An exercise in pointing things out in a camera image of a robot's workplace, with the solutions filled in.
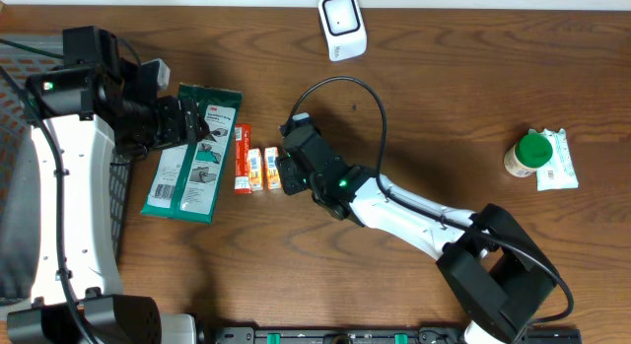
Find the white barcode scanner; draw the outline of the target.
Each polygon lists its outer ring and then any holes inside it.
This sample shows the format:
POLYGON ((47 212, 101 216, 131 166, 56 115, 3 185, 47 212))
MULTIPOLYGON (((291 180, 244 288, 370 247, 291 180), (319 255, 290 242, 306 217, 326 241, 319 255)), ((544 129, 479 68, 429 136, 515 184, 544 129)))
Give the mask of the white barcode scanner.
POLYGON ((368 36, 358 0, 319 0, 317 8, 330 61, 366 52, 368 36))

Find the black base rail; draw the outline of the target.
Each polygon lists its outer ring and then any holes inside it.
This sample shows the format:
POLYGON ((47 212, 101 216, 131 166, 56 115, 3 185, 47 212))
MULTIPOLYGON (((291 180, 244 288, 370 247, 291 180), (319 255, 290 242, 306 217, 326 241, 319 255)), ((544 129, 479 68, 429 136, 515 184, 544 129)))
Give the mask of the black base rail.
POLYGON ((202 343, 212 344, 464 344, 497 343, 482 333, 469 334, 457 327, 418 329, 254 329, 225 327, 212 332, 202 343))

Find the orange tissue pack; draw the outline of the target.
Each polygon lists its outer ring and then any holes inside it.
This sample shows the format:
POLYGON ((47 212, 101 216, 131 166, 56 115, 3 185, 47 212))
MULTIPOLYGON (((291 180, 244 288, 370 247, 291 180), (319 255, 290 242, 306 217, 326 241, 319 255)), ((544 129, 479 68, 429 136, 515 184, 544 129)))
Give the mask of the orange tissue pack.
POLYGON ((249 149, 247 152, 248 180, 252 191, 263 189, 262 156, 259 149, 249 149))
POLYGON ((264 162, 267 187, 270 190, 280 189, 282 187, 279 171, 276 165, 278 158, 278 148, 268 147, 264 149, 264 162))

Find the red orange stick packet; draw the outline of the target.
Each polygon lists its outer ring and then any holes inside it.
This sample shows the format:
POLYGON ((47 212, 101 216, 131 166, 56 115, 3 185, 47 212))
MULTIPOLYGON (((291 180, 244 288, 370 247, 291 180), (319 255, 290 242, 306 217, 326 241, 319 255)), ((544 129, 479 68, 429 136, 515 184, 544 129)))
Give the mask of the red orange stick packet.
POLYGON ((251 127, 249 124, 239 123, 235 126, 235 193, 251 194, 249 183, 249 167, 247 166, 248 151, 250 149, 251 127))

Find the white green packet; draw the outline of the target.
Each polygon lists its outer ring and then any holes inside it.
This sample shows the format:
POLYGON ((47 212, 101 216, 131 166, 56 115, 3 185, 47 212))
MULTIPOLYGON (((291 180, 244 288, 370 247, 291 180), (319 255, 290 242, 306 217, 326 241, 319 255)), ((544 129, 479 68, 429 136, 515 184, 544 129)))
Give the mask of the white green packet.
POLYGON ((243 94, 182 84, 178 96, 195 103, 209 134, 194 144, 162 152, 141 213, 209 224, 243 94))

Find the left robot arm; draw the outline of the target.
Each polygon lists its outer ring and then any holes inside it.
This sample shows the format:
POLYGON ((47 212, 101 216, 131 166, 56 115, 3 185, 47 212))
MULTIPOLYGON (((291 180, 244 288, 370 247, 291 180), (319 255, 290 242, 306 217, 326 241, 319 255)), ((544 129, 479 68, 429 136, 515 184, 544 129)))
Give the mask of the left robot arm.
POLYGON ((201 343, 200 321, 166 314, 124 292, 111 236, 114 155, 201 141, 197 105, 166 94, 161 60, 124 59, 119 39, 94 27, 67 29, 62 64, 31 75, 17 93, 32 128, 39 175, 40 237, 26 310, 7 316, 14 343, 201 343))

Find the light green tissue packet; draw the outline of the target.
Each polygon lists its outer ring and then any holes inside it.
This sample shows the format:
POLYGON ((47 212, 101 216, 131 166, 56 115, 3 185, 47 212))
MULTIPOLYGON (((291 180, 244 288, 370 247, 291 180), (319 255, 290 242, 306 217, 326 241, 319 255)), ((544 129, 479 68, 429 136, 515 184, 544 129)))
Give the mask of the light green tissue packet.
POLYGON ((558 131, 544 129, 542 132, 530 129, 528 132, 544 137, 553 150, 551 159, 536 171, 537 190, 578 188, 579 182, 572 163, 566 131, 561 128, 558 131))

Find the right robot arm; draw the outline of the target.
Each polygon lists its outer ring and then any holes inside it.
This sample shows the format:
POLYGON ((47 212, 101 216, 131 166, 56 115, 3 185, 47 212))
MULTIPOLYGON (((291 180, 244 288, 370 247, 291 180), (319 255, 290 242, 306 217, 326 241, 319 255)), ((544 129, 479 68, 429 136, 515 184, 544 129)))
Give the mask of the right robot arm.
POLYGON ((283 190, 305 190, 338 220, 391 234, 436 265, 470 318, 466 343, 515 343, 538 323, 536 312, 567 284, 505 209, 447 207, 413 194, 385 175, 347 164, 328 151, 294 151, 275 160, 283 190))

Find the grey plastic mesh basket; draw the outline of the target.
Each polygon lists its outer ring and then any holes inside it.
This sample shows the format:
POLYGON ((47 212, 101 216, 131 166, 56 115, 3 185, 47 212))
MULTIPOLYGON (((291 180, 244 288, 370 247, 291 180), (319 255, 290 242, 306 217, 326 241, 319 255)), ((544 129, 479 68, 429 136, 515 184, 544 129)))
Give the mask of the grey plastic mesh basket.
MULTIPOLYGON (((62 53, 60 35, 1 34, 49 53, 62 53)), ((1 67, 22 88, 26 78, 62 61, 1 43, 1 67)), ((111 238, 118 262, 131 166, 110 167, 111 238)), ((18 96, 1 77, 1 309, 30 307, 39 255, 39 175, 31 127, 18 96)))

